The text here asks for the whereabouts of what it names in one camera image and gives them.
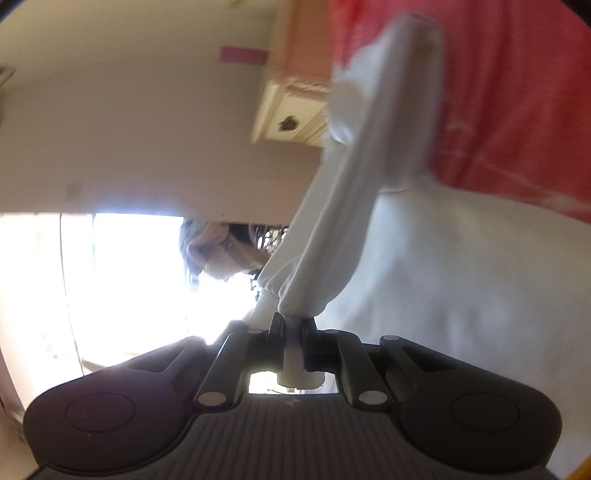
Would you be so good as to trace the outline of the wheelchair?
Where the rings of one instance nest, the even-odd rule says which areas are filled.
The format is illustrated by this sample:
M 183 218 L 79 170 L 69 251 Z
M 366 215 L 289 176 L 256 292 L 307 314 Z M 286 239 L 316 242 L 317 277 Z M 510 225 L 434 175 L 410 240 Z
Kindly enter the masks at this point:
M 184 218 L 179 230 L 179 251 L 187 279 L 193 285 L 197 285 L 201 274 L 221 281 L 236 274 L 257 279 L 287 230 L 286 225 Z

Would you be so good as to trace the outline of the cream two-drawer nightstand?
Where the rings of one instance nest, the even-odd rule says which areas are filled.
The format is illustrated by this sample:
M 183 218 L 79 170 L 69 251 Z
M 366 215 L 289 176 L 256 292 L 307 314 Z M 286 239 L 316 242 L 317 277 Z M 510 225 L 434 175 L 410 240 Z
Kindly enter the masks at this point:
M 281 2 L 271 30 L 252 142 L 321 148 L 328 131 L 331 88 L 329 2 Z

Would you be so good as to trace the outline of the pink floral bed blanket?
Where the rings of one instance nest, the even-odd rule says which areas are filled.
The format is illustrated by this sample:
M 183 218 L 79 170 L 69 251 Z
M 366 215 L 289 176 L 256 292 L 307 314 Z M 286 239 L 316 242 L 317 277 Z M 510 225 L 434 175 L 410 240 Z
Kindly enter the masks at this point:
M 445 42 L 436 178 L 588 221 L 589 26 L 560 1 L 335 1 L 335 62 L 405 14 Z

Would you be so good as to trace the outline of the pink cup on nightstand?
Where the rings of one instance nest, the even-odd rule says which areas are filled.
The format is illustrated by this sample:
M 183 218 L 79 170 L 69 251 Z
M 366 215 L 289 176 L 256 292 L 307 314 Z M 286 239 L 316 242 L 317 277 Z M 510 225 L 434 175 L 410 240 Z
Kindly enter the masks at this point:
M 262 49 L 252 49 L 237 46 L 224 46 L 219 54 L 219 62 L 226 64 L 240 64 L 263 66 L 266 65 L 269 52 Z

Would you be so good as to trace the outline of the white sweatshirt orange bear outline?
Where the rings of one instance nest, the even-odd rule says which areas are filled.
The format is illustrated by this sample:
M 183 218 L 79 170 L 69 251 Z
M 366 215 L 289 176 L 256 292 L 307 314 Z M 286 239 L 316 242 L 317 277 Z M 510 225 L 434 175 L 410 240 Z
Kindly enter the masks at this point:
M 434 180 L 443 66 L 441 30 L 405 15 L 339 71 L 322 165 L 246 321 L 398 334 L 536 387 L 566 476 L 590 454 L 590 228 Z

